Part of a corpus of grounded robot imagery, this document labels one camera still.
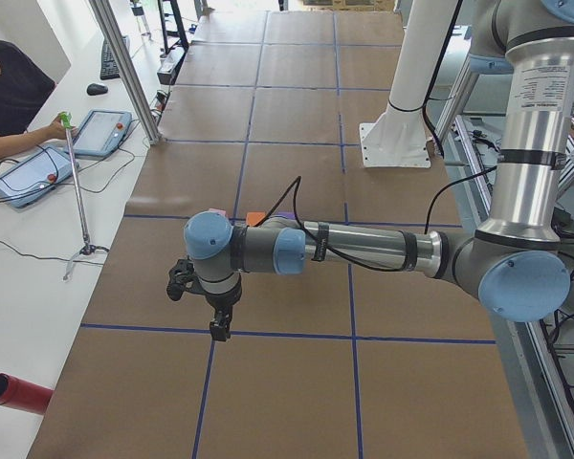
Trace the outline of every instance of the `black band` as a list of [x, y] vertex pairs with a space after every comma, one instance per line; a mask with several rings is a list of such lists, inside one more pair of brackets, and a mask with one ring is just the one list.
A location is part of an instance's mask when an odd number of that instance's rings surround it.
[[492, 244], [498, 244], [500, 246], [527, 249], [529, 251], [556, 251], [559, 248], [559, 242], [517, 239], [515, 237], [491, 234], [490, 232], [484, 232], [479, 229], [477, 229], [475, 232], [475, 238], [480, 239], [481, 241], [490, 242]]
[[494, 36], [494, 41], [496, 42], [497, 46], [506, 53], [506, 45], [504, 45], [504, 42], [501, 41], [499, 32], [497, 31], [497, 11], [499, 10], [499, 5], [501, 5], [501, 0], [497, 2], [496, 8], [494, 9], [494, 15], [491, 18], [491, 33]]
[[327, 244], [329, 240], [329, 223], [318, 222], [317, 229], [317, 246], [315, 247], [315, 256], [313, 256], [313, 261], [323, 261], [325, 255], [327, 254]]
[[498, 163], [548, 165], [553, 170], [561, 170], [567, 163], [565, 153], [541, 150], [501, 150]]
[[544, 40], [547, 38], [570, 38], [574, 37], [574, 26], [553, 27], [551, 29], [542, 29], [540, 31], [533, 31], [524, 33], [508, 42], [508, 49], [511, 50], [523, 43], [531, 41]]
[[395, 105], [393, 105], [393, 102], [391, 101], [391, 99], [389, 99], [389, 105], [391, 106], [391, 108], [394, 108], [398, 112], [412, 113], [412, 112], [418, 112], [419, 110], [421, 110], [425, 106], [425, 103], [418, 108], [400, 108], [400, 107], [396, 107]]
[[230, 240], [230, 265], [234, 271], [245, 273], [245, 247], [247, 227], [234, 226]]
[[444, 276], [447, 266], [449, 266], [449, 255], [451, 252], [449, 237], [444, 232], [438, 232], [438, 235], [440, 236], [440, 266], [433, 277], [434, 279], [440, 279]]
[[419, 247], [417, 246], [417, 236], [411, 232], [400, 231], [404, 236], [404, 264], [400, 271], [414, 271], [419, 259]]

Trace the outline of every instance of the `white desk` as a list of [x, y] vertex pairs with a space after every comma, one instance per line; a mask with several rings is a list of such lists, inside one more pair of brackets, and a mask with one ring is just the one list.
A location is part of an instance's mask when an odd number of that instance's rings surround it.
[[[128, 110], [136, 118], [120, 79], [105, 81], [109, 87], [106, 95], [90, 97], [85, 92], [89, 83], [99, 81], [101, 42], [100, 34], [91, 40], [31, 129], [48, 124], [62, 110], [72, 113], [73, 123], [81, 122], [94, 108]], [[133, 60], [151, 101], [160, 89], [155, 75], [160, 65], [159, 44], [147, 42]], [[102, 194], [83, 192], [92, 244], [111, 246], [148, 148], [140, 126], [123, 148], [135, 155], [134, 161]], [[114, 153], [83, 171], [79, 176], [82, 185], [101, 188], [130, 158], [121, 151]], [[79, 162], [81, 166], [91, 163]], [[0, 239], [23, 252], [70, 258], [82, 247], [74, 188], [61, 186], [23, 210], [0, 204]], [[102, 262], [104, 258], [98, 254], [89, 261]], [[79, 263], [72, 279], [63, 282], [65, 269], [65, 263], [22, 258], [0, 245], [0, 372], [55, 387], [100, 274], [100, 267]], [[41, 420], [40, 416], [0, 406], [0, 459], [25, 457]]]

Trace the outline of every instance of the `white pole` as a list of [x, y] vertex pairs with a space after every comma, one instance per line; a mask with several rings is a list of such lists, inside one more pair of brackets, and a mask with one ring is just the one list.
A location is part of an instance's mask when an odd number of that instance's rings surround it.
[[360, 124], [365, 167], [430, 167], [421, 107], [458, 3], [414, 0], [386, 111]]

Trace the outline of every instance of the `black shirt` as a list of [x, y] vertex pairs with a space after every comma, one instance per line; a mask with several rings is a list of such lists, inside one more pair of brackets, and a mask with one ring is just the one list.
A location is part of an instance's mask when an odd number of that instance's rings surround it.
[[21, 134], [55, 83], [7, 41], [0, 41], [0, 136]]

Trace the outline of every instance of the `red cylinder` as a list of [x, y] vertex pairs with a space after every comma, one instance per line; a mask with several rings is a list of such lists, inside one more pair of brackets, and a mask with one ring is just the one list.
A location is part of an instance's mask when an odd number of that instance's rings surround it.
[[35, 414], [45, 414], [52, 389], [42, 387], [15, 376], [0, 373], [0, 405]]

